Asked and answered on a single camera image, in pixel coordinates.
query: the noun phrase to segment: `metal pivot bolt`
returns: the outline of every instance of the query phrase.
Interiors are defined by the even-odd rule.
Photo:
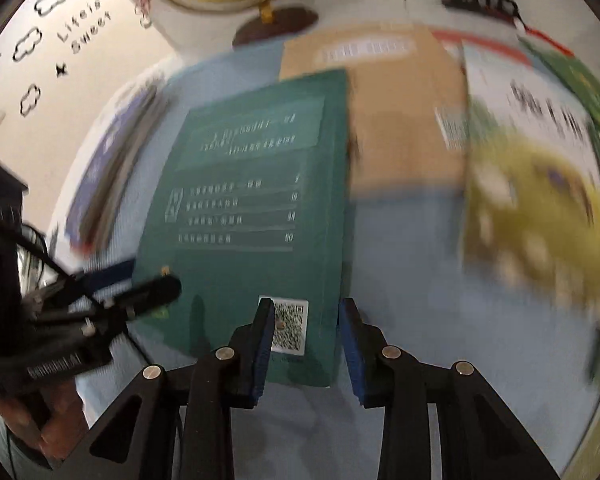
[[[402,354],[402,350],[400,350],[397,346],[385,346],[382,349],[382,355],[387,359],[397,359]]]
[[[160,377],[161,373],[162,373],[162,370],[160,370],[160,367],[156,366],[156,365],[148,366],[147,368],[142,370],[142,376],[145,379],[149,379],[149,380]]]
[[[474,373],[475,368],[471,363],[467,361],[460,361],[456,364],[456,370],[460,375],[471,375]]]
[[[234,349],[229,346],[223,346],[216,350],[216,358],[221,361],[226,361],[227,359],[231,359],[235,355]]]
[[[84,321],[84,325],[82,326],[81,330],[82,335],[85,337],[92,337],[96,335],[96,327],[89,318]]]

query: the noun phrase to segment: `globe stand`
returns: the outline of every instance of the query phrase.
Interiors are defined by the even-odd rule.
[[[259,17],[245,23],[235,33],[234,47],[287,34],[297,34],[318,21],[318,14],[304,7],[273,10],[270,0],[260,4],[258,10]]]

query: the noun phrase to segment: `book with yellow illustration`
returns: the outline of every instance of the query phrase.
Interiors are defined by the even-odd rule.
[[[580,102],[531,66],[464,46],[465,262],[600,322],[600,168]]]

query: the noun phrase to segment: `book stack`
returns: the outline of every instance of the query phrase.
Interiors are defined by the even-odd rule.
[[[72,250],[88,256],[109,243],[120,200],[138,155],[167,107],[160,81],[139,88],[102,137],[66,218]]]

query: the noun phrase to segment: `qr code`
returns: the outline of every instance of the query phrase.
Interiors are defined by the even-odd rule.
[[[436,110],[436,119],[448,150],[462,150],[466,142],[466,115],[463,112]]]
[[[272,352],[304,355],[306,322],[309,302],[287,298],[271,298],[276,310],[276,328],[273,333]]]

